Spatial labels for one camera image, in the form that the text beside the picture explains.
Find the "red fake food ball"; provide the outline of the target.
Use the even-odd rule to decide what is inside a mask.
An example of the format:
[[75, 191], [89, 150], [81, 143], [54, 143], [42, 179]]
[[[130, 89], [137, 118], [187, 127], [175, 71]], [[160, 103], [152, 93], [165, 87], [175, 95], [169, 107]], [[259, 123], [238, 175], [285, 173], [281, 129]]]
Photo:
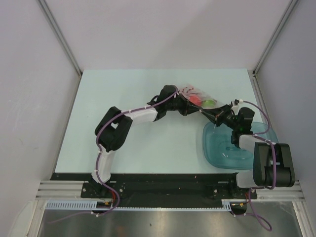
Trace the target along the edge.
[[201, 104], [202, 104], [201, 98], [196, 94], [190, 95], [189, 101], [197, 106], [201, 106]]

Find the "green fake food ball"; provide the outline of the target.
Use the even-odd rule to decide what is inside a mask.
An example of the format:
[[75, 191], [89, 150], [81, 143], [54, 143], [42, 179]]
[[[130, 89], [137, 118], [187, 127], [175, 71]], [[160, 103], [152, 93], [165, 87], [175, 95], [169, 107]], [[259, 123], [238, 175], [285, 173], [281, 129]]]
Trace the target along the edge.
[[213, 108], [216, 105], [216, 102], [212, 99], [204, 100], [202, 102], [202, 107], [204, 108]]

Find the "clear zip top bag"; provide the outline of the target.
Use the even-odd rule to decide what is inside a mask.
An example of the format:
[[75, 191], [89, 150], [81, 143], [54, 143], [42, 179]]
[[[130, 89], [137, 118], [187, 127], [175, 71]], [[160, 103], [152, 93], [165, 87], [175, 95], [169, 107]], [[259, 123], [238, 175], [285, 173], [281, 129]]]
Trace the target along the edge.
[[217, 109], [224, 106], [219, 100], [214, 99], [208, 93], [190, 84], [181, 87], [179, 93], [191, 103], [203, 109]]

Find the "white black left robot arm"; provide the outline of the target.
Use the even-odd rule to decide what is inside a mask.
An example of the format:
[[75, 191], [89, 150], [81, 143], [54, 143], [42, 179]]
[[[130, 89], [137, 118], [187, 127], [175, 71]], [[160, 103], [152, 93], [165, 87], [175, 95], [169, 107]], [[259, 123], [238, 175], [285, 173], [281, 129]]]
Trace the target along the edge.
[[111, 166], [115, 153], [122, 147], [132, 126], [154, 122], [163, 118], [168, 111], [178, 111], [186, 116], [201, 110], [202, 96], [189, 85], [178, 89], [165, 85], [159, 95], [146, 105], [122, 111], [115, 106], [108, 109], [95, 129], [98, 155], [91, 173], [92, 192], [102, 198], [108, 194]]

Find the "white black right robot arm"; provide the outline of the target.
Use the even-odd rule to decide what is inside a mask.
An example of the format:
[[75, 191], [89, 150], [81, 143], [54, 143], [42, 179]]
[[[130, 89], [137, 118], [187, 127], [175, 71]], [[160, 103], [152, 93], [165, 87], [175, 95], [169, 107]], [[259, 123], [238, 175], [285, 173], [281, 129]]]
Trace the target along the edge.
[[254, 122], [252, 109], [242, 107], [235, 113], [233, 105], [224, 105], [201, 113], [210, 120], [202, 135], [206, 160], [214, 167], [238, 171], [236, 181], [228, 185], [231, 197], [241, 197], [246, 188], [294, 185], [290, 146], [269, 136], [269, 124]]

